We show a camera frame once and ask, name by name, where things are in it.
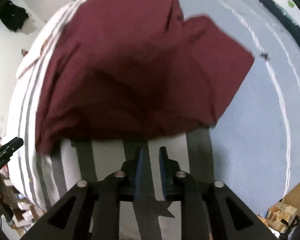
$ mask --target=white stripe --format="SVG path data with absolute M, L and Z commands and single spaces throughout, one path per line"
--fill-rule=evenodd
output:
M 288 59 L 288 64 L 290 65 L 290 67 L 292 68 L 293 70 L 293 73 L 296 77 L 296 80 L 297 80 L 297 83 L 298 83 L 298 87 L 299 87 L 299 91 L 300 91 L 300 78 L 297 74 L 297 71 L 296 71 L 296 68 L 294 66 L 294 64 L 292 63 L 291 59 L 290 59 L 290 55 L 289 55 L 289 52 L 287 51 L 286 47 L 284 46 L 282 40 L 280 39 L 279 35 L 275 32 L 275 30 L 273 28 L 271 28 L 271 26 L 266 23 L 266 26 L 267 28 L 271 31 L 271 33 L 275 36 L 275 38 L 277 39 L 277 41 L 279 42 L 280 46 L 282 47 L 282 49 L 284 50 L 285 54 L 286 54 L 286 57 Z
M 259 52 L 260 53 L 264 52 L 264 49 L 261 47 L 261 45 L 259 43 L 258 37 L 255 35 L 254 31 L 248 25 L 247 21 L 241 15 L 239 15 L 233 8 L 226 5 L 222 0 L 216 0 L 216 1 L 218 1 L 226 9 L 229 9 L 230 11 L 232 11 L 232 14 L 235 15 L 239 19 L 241 24 L 243 26 L 245 26 L 247 28 L 247 30 L 249 31 L 249 33 L 250 33 L 250 35 L 253 39 L 253 42 L 254 42 L 255 46 L 257 47 L 257 49 L 259 50 Z M 278 81 L 275 77 L 274 70 L 273 70 L 272 66 L 270 65 L 270 63 L 268 61 L 266 61 L 266 67 L 267 67 L 269 76 L 271 78 L 272 84 L 274 85 L 274 88 L 275 88 L 275 90 L 278 94 L 280 110 L 281 110 L 281 114 L 282 114 L 282 117 L 283 117 L 284 126 L 285 126 L 285 129 L 286 129 L 286 136 L 287 136 L 287 151 L 286 151 L 287 171 L 286 171 L 286 183 L 285 183 L 285 189 L 284 189 L 284 192 L 286 193 L 288 191 L 289 183 L 290 183 L 290 154 L 291 154 L 290 125 L 289 125 L 289 121 L 288 121 L 288 118 L 287 118 L 287 112 L 286 112 L 286 107 L 285 107 L 285 102 L 284 102 L 282 91 L 281 91 L 280 86 L 278 84 Z

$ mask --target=maroon shirt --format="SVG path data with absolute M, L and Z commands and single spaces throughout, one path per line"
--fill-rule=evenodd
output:
M 36 115 L 36 149 L 150 139 L 216 124 L 254 58 L 178 0 L 89 0 L 65 27 Z

